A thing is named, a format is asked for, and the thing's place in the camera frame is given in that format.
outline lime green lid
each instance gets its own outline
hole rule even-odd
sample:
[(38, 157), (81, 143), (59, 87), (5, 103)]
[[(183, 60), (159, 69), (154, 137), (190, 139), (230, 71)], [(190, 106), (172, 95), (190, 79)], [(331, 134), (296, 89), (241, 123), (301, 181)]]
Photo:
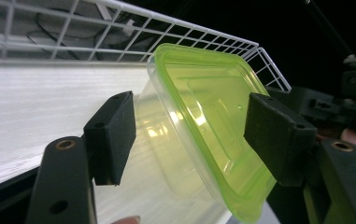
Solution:
[(150, 80), (208, 188), (216, 188), (232, 214), (256, 221), (276, 180), (243, 137), (249, 93), (268, 94), (239, 56), (172, 44), (148, 62)]

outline wire rack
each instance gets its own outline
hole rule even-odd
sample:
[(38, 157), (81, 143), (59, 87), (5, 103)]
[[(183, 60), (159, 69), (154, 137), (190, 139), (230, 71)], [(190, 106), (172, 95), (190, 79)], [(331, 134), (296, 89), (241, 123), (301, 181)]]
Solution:
[(0, 0), (0, 59), (146, 63), (162, 43), (237, 54), (291, 86), (259, 44), (115, 0)]

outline clear plastic container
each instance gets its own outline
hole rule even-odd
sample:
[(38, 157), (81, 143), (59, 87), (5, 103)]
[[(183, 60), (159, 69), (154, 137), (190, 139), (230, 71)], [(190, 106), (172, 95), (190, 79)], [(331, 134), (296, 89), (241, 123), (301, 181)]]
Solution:
[(250, 92), (267, 94), (239, 56), (172, 44), (149, 58), (136, 119), (171, 190), (204, 189), (243, 222), (255, 222), (276, 180), (243, 137)]

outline green lid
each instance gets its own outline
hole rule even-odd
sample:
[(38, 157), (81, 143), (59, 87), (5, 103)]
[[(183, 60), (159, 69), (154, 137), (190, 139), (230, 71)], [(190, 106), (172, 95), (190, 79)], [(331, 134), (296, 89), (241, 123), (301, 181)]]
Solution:
[(256, 221), (276, 183), (243, 137), (249, 93), (268, 95), (261, 81), (237, 55), (171, 44), (154, 51), (148, 69), (177, 133), (195, 144), (185, 149), (206, 186), (235, 217)]

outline black background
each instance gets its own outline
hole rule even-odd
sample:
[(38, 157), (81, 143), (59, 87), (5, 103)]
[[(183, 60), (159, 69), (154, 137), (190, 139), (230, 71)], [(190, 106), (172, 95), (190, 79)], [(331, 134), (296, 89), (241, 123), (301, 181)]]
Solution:
[[(348, 55), (339, 53), (303, 0), (126, 2), (258, 42), (291, 85), (340, 94)], [(356, 56), (356, 1), (316, 1), (316, 5)]]

